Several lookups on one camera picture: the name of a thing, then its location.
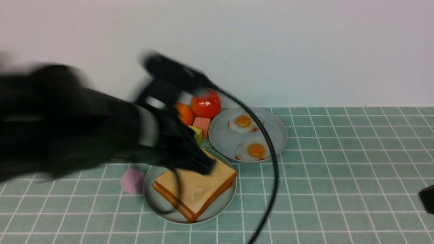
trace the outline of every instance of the bread slice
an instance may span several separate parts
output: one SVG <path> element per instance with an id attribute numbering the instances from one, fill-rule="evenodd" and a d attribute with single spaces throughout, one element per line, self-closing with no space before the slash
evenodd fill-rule
<path id="1" fill-rule="evenodd" d="M 183 197 L 179 212 L 189 221 L 195 222 L 209 205 L 223 192 L 232 187 L 237 172 L 220 160 L 211 175 L 201 175 L 187 170 L 178 170 L 183 185 Z M 158 176 L 152 187 L 170 204 L 176 205 L 177 184 L 171 171 Z"/>
<path id="2" fill-rule="evenodd" d="M 225 192 L 226 190 L 228 190 L 229 188 L 231 188 L 233 186 L 233 181 L 231 181 L 231 183 L 229 185 L 227 185 L 227 187 L 225 187 L 219 194 L 215 194 L 214 198 L 211 199 L 210 204 L 217 199 L 217 197 L 219 197 L 223 192 Z M 156 183 L 152 184 L 152 187 L 154 188 L 154 190 L 156 192 L 158 192 L 164 199 L 166 199 L 172 206 L 176 206 L 176 197 L 173 196 L 172 194 L 168 193 L 165 189 L 161 188 L 160 186 L 158 186 Z M 200 215 L 194 215 L 193 213 L 189 212 L 188 208 L 186 207 L 186 205 L 184 203 L 181 202 L 181 205 L 178 208 L 178 211 L 182 214 L 182 216 L 185 217 L 185 219 L 187 219 L 188 222 L 190 223 L 194 223 L 199 217 Z"/>

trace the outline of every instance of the gray plate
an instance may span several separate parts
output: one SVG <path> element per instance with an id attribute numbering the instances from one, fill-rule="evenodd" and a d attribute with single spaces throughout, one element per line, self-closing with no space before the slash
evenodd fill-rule
<path id="1" fill-rule="evenodd" d="M 258 118 L 264 120 L 264 127 L 270 135 L 276 154 L 279 154 L 285 148 L 286 142 L 288 141 L 288 132 L 285 125 L 279 118 L 269 111 L 260 108 L 250 109 L 256 114 L 256 116 L 258 116 Z M 224 110 L 212 120 L 208 131 L 210 142 L 214 148 L 227 158 L 238 162 L 247 162 L 235 159 L 238 145 L 249 138 L 262 136 L 261 131 L 239 134 L 227 127 L 227 122 L 234 114 L 243 112 L 244 110 L 239 107 Z M 248 163 L 264 162 L 268 161 L 270 158 Z"/>
<path id="2" fill-rule="evenodd" d="M 211 155 L 213 155 L 215 158 L 219 159 L 223 163 L 229 165 L 231 168 L 232 165 L 228 162 L 227 159 L 225 159 L 222 155 L 220 155 L 218 152 L 208 150 Z M 145 176 L 145 181 L 143 183 L 143 189 L 145 191 L 149 192 L 149 198 L 151 201 L 156 203 L 160 208 L 163 210 L 171 210 L 173 209 L 173 206 L 158 192 L 156 192 L 152 188 L 152 184 L 155 182 L 155 179 L 161 175 L 162 173 L 166 172 L 166 168 L 161 167 L 151 167 Z M 189 223 L 184 216 L 182 216 L 178 211 L 167 214 L 167 215 L 159 215 L 161 218 L 176 223 L 176 224 L 197 224 L 197 223 L 203 223 L 205 221 L 211 220 L 215 218 L 217 215 L 219 215 L 221 212 L 223 212 L 229 204 L 232 202 L 233 197 L 235 196 L 235 191 L 237 190 L 237 179 L 235 178 L 233 180 L 233 185 L 231 188 L 227 189 L 223 194 L 221 194 L 219 197 L 217 197 L 216 200 L 214 200 L 213 203 L 202 213 L 202 215 L 197 219 L 195 223 Z"/>

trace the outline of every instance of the pink cube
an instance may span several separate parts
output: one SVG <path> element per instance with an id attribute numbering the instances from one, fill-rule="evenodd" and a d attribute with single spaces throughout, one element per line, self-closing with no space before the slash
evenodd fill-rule
<path id="1" fill-rule="evenodd" d="M 193 123 L 193 127 L 199 128 L 202 130 L 202 137 L 208 138 L 208 128 L 210 127 L 211 119 L 196 117 Z"/>
<path id="2" fill-rule="evenodd" d="M 144 180 L 145 174 L 143 172 L 128 168 L 119 179 L 119 183 L 123 191 L 133 195 L 140 195 L 143 191 Z"/>

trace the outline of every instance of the tomato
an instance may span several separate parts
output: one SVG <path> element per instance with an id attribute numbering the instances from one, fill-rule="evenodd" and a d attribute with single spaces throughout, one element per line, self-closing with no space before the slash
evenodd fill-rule
<path id="1" fill-rule="evenodd" d="M 193 124 L 193 120 L 194 120 L 194 115 L 192 110 L 190 109 L 189 106 L 177 102 L 175 105 L 175 108 L 178 110 L 179 114 L 178 117 L 179 119 L 185 124 L 185 125 L 192 125 Z"/>
<path id="2" fill-rule="evenodd" d="M 193 96 L 190 107 L 197 117 L 212 119 L 221 112 L 220 97 L 215 91 L 208 90 L 203 97 Z"/>

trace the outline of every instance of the yellow cube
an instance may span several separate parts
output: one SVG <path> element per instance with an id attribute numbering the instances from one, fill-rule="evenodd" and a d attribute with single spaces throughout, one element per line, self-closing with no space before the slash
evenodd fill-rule
<path id="1" fill-rule="evenodd" d="M 196 139 L 197 143 L 200 144 L 202 141 L 202 129 L 193 127 L 191 125 L 189 125 L 188 127 L 194 130 L 195 133 L 194 138 Z"/>

